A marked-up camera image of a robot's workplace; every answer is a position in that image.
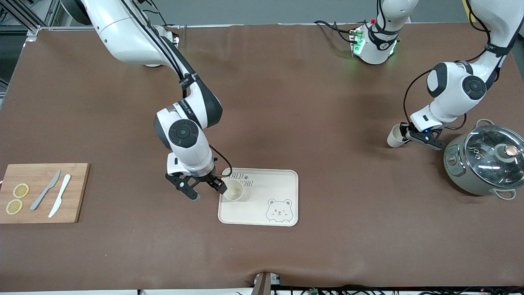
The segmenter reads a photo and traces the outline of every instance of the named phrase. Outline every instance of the gray knife handle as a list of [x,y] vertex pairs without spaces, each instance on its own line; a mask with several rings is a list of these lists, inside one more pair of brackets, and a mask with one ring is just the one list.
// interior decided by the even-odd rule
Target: gray knife handle
[[42,202],[43,200],[43,197],[47,194],[47,191],[49,190],[50,188],[49,187],[46,187],[46,189],[40,194],[40,196],[38,196],[38,199],[36,199],[33,204],[31,205],[31,207],[29,209],[31,210],[36,210],[36,208],[38,208],[38,205],[40,205],[40,202]]

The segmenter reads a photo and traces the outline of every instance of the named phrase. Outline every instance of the white tray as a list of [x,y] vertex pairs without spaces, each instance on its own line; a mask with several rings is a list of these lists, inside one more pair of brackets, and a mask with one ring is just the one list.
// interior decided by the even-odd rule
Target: white tray
[[[229,168],[222,174],[229,173]],[[219,220],[228,224],[293,226],[298,221],[298,174],[293,170],[233,168],[222,179],[239,181],[246,199],[220,195]]]

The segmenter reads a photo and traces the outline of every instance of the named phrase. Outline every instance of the silver knife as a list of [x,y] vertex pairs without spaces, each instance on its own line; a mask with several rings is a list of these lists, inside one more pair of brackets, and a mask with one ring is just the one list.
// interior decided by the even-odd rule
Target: silver knife
[[47,216],[48,218],[53,217],[53,215],[57,212],[58,208],[60,208],[60,205],[62,205],[62,195],[66,190],[67,184],[69,183],[70,179],[71,174],[66,174],[64,176],[64,180],[62,181],[62,186],[60,187],[60,192],[58,193],[57,200],[54,202],[53,209],[51,209],[49,216]]
[[47,185],[46,189],[40,194],[40,196],[38,196],[38,198],[33,202],[33,204],[31,205],[29,209],[36,210],[36,208],[38,208],[38,205],[40,205],[40,202],[42,202],[42,199],[47,194],[47,191],[50,190],[52,187],[54,187],[59,177],[60,177],[60,170],[57,171],[53,179],[51,179],[51,182]]

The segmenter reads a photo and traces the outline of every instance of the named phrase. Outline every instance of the brown table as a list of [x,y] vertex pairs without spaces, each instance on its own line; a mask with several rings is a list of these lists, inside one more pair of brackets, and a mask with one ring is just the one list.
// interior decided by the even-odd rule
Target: brown table
[[[180,99],[174,72],[117,61],[94,31],[41,31],[0,112],[0,175],[9,163],[91,171],[77,224],[0,226],[1,291],[244,287],[262,271],[302,286],[524,285],[524,190],[511,202],[474,197],[448,179],[442,152],[386,147],[409,82],[477,55],[484,34],[406,25],[391,59],[370,66],[316,26],[180,33],[224,107],[209,142],[235,167],[295,170],[299,222],[222,224],[207,185],[189,201],[165,180],[152,127]],[[467,126],[444,138],[483,117],[524,134],[522,93],[508,57]],[[421,80],[408,110],[430,101]]]

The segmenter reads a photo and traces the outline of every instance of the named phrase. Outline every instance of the lemon slice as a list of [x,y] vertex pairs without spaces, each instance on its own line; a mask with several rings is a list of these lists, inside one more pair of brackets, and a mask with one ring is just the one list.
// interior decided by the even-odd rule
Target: lemon slice
[[15,198],[23,198],[27,196],[28,193],[29,193],[29,185],[25,183],[20,183],[13,190],[13,196],[15,196]]
[[22,210],[22,201],[19,199],[12,199],[8,204],[5,210],[9,215],[17,214]]

